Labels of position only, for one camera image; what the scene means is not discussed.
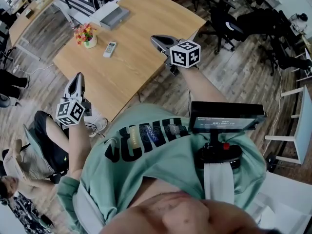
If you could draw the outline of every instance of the wall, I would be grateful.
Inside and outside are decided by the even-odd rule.
[[[1,234],[26,234],[23,225],[15,217],[8,206],[0,204],[0,233]]]
[[[312,0],[280,0],[280,5],[277,10],[282,10],[286,17],[291,17],[293,14],[306,13],[308,16],[308,28],[305,30],[307,38],[312,37]]]

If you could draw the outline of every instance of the wooden floor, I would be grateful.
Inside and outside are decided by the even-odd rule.
[[[184,0],[180,3],[192,11],[194,10],[190,0]],[[250,11],[244,5],[243,0],[237,0],[235,5],[237,9],[230,11],[235,17]],[[207,5],[201,3],[197,14],[208,19],[209,13],[207,11]],[[53,14],[47,11],[25,36],[30,41],[31,46],[31,48],[27,48],[40,56],[41,61],[34,61],[19,50],[14,50],[12,53],[14,62],[20,64],[20,68],[27,72],[33,72],[37,68],[45,68],[52,64],[53,57],[72,35],[73,31],[61,12]],[[268,113],[267,120],[260,124],[257,130],[248,133],[260,152],[263,153],[268,144],[264,140],[264,136],[272,134],[273,122],[278,112],[279,83],[281,81],[278,72],[274,76],[270,76],[271,68],[268,63],[259,62],[263,53],[258,47],[267,43],[264,43],[260,36],[251,36],[245,42],[233,41],[236,50],[231,52],[229,50],[230,45],[223,42],[224,48],[216,56],[214,54],[217,45],[216,36],[196,37],[195,41],[202,47],[200,70],[230,102],[264,105]],[[12,71],[13,65],[10,65],[8,70]],[[16,74],[20,77],[25,76],[22,72]],[[283,77],[282,91],[294,89],[296,86],[294,74],[290,70],[283,70],[281,75]],[[140,92],[141,101],[158,104],[177,115],[187,116],[189,90],[182,76],[173,77],[167,70],[164,70],[156,77],[156,81],[150,82]],[[23,91],[21,106],[0,109],[0,146],[3,149],[8,148],[16,138],[21,138],[23,143],[26,143],[22,125],[29,125],[37,110],[44,110],[55,115],[56,105],[62,96],[66,83],[67,79],[56,66],[45,71],[37,71],[31,75],[30,88]],[[137,96],[132,99],[129,106],[136,103],[139,103]],[[275,134],[286,134],[293,103],[293,97],[286,97],[281,100],[282,113],[275,126]],[[281,142],[272,141],[268,152],[277,152],[280,145]],[[310,172],[312,172],[312,159],[309,159],[309,162]],[[51,218],[56,227],[55,233],[70,233],[66,227],[63,209],[55,197],[55,191],[36,199],[35,204],[41,213]]]

